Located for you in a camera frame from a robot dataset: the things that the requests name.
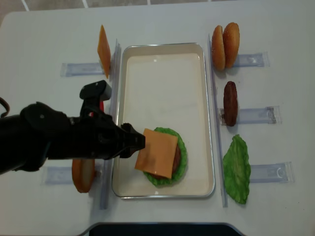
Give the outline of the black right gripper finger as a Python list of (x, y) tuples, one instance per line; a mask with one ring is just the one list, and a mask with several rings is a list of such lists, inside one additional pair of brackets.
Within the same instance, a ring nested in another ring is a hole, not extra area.
[(120, 158), (130, 158), (136, 151), (138, 151), (138, 149), (136, 148), (124, 148), (122, 151), (119, 152), (117, 156)]

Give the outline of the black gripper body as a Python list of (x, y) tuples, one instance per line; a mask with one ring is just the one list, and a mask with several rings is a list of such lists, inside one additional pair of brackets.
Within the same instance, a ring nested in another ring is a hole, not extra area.
[(111, 115), (73, 118), (66, 138), (66, 157), (112, 159), (123, 150), (123, 131)]

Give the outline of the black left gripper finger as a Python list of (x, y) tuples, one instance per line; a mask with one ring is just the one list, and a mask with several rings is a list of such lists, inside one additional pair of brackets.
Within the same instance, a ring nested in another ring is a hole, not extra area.
[(137, 132), (130, 123), (123, 123), (121, 128), (126, 132), (127, 146), (136, 150), (145, 148), (146, 138)]

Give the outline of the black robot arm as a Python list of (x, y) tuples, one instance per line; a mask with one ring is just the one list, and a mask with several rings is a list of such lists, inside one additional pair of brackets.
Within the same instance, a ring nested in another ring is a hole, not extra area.
[(0, 172), (36, 172), (49, 160), (129, 158), (145, 147), (131, 124), (117, 126), (98, 107), (84, 106), (79, 117), (37, 102), (19, 115), (0, 119)]

